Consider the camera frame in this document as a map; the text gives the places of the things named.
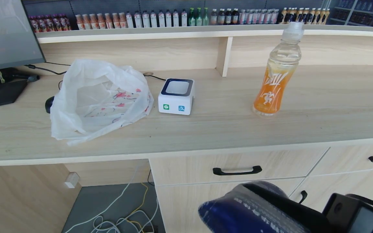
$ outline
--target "wooden panel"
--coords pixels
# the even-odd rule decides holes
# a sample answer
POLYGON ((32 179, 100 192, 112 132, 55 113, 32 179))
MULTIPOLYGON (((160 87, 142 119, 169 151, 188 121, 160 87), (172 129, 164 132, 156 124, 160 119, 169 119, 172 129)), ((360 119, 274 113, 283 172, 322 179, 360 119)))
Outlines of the wooden panel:
POLYGON ((217 57, 217 71, 222 77, 227 76, 228 63, 231 55, 232 37, 220 38, 217 57))
POLYGON ((81 189, 63 164, 0 167, 0 233, 61 232, 81 189))
POLYGON ((322 212, 332 193, 357 194, 373 200, 373 170, 346 174, 330 174, 307 177, 292 194, 291 199, 299 202, 300 192, 306 190, 308 197, 302 203, 322 212))
POLYGON ((98 186, 110 184, 127 184, 139 166, 132 183, 146 183, 149 174, 147 159, 108 161, 108 162, 79 162, 64 164, 70 172, 77 172, 81 186, 98 186))
MULTIPOLYGON (((269 180, 287 195, 302 181, 302 178, 269 180)), ((224 196, 236 183, 194 184, 180 186, 157 186, 162 219, 167 233, 210 233, 198 215, 198 207, 209 200, 224 196)))
POLYGON ((316 174, 332 174, 373 169, 373 144, 331 147, 312 171, 316 174))
MULTIPOLYGON (((235 37, 228 67, 266 66, 280 39, 281 36, 235 37)), ((373 65, 373 37, 305 35, 300 48, 300 65, 373 65)))
POLYGON ((150 163, 157 185, 261 180, 306 176, 326 149, 154 158, 150 159, 150 163), (221 168, 224 172, 243 172, 251 171, 252 167, 257 165, 263 169, 258 174, 213 174, 213 168, 221 168))
MULTIPOLYGON (((41 44, 41 49, 49 62, 71 64, 75 59, 95 59, 114 65, 131 65, 138 71, 166 71, 214 69, 218 43, 218 38, 86 41, 41 44)), ((67 66, 47 63, 36 66, 57 72, 67 70, 67 66)), ((47 71, 18 68, 27 72, 52 75, 47 71)))

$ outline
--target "orange drink bottle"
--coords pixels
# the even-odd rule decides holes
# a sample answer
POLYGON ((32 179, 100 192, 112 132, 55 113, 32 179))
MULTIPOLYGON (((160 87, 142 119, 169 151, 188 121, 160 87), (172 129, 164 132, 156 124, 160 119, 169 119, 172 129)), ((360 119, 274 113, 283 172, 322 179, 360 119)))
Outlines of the orange drink bottle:
POLYGON ((256 113, 271 116, 280 110, 284 89, 302 58, 299 47, 302 26, 302 22, 290 22, 281 43, 271 51, 262 88, 253 103, 256 113))

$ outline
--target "green bottle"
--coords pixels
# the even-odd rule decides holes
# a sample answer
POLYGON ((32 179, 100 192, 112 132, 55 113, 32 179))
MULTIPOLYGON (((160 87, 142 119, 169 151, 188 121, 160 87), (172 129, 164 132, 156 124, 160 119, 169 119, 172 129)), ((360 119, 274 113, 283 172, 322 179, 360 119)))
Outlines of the green bottle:
POLYGON ((208 7, 204 8, 204 18, 202 19, 202 25, 208 26, 209 24, 209 18, 208 18, 208 7))
POLYGON ((188 26, 195 26, 194 9, 192 7, 189 9, 188 26))
POLYGON ((201 8, 197 8, 197 19, 195 20, 196 26, 202 26, 201 8))

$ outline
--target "drawer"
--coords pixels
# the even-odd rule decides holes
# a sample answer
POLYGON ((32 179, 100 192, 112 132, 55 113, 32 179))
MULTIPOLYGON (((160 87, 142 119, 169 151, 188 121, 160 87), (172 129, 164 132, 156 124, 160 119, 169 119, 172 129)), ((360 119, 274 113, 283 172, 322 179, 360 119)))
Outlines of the drawer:
POLYGON ((215 183, 266 178, 302 177, 317 163, 327 148, 260 151, 240 154, 185 156, 150 159, 156 185, 215 183), (237 172, 253 171, 253 174, 237 172), (234 175, 216 175, 213 168, 234 175))
POLYGON ((302 204, 319 212, 323 211, 332 193, 357 194, 373 200, 373 170, 309 176, 290 198, 299 202, 303 190, 308 195, 302 204))
POLYGON ((312 171, 312 175, 373 169, 373 144, 331 147, 312 171))
MULTIPOLYGON (((303 178, 269 180, 289 195, 303 178)), ((224 196, 243 182, 156 186, 159 208, 168 233, 210 233, 201 221, 198 207, 224 196)))

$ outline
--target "wooden shelf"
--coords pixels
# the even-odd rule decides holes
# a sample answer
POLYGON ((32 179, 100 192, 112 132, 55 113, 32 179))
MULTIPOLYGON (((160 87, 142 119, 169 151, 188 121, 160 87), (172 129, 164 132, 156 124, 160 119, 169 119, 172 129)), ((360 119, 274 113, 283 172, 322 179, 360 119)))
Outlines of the wooden shelf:
POLYGON ((0 165, 112 161, 177 155, 240 153, 373 143, 373 66, 299 66, 281 111, 252 111, 265 67, 156 71, 161 78, 191 78, 197 93, 190 116, 159 113, 163 82, 147 78, 155 103, 140 121, 69 147, 51 137, 44 102, 62 76, 30 83, 18 100, 0 106, 0 165))

